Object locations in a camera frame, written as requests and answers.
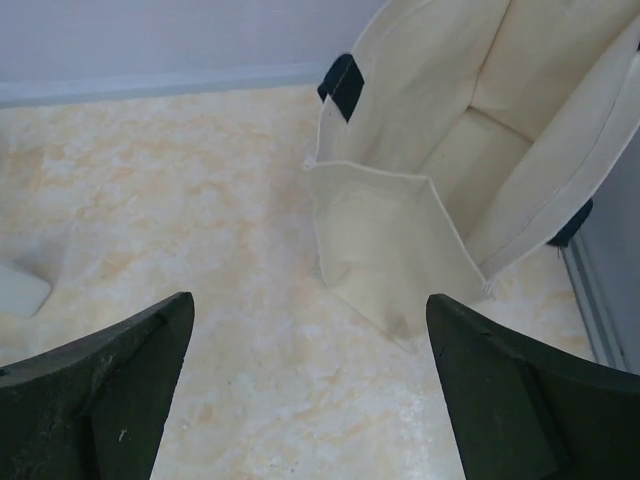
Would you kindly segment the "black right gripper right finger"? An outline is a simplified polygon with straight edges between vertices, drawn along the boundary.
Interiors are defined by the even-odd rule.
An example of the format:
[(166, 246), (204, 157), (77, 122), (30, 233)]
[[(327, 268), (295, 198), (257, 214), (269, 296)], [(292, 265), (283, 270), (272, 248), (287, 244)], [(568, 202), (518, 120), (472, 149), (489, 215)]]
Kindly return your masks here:
[(636, 479), (639, 378), (436, 294), (434, 360), (468, 479)]

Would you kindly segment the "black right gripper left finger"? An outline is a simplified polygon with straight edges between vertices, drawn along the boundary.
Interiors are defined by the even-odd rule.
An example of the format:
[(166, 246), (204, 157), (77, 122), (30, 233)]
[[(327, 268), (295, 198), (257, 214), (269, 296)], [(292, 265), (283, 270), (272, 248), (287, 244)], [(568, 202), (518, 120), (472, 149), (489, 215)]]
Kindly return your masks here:
[(2, 478), (150, 478), (193, 326), (179, 292), (2, 367)]

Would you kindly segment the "cream canvas tote bag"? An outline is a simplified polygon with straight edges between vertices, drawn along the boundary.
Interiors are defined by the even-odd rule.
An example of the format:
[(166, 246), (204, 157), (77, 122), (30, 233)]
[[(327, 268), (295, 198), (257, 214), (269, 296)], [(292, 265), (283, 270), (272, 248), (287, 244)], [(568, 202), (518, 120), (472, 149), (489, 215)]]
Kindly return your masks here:
[(635, 1), (390, 1), (327, 72), (310, 163), (326, 286), (408, 352), (486, 299), (639, 125)]

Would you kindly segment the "white bottle grey cap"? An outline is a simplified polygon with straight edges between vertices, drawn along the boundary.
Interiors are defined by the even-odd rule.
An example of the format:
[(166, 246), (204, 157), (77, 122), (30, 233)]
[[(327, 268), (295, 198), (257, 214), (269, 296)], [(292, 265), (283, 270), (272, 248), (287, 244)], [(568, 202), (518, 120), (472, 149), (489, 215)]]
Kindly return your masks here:
[(50, 295), (49, 282), (10, 265), (1, 265), (1, 311), (29, 318), (34, 316)]

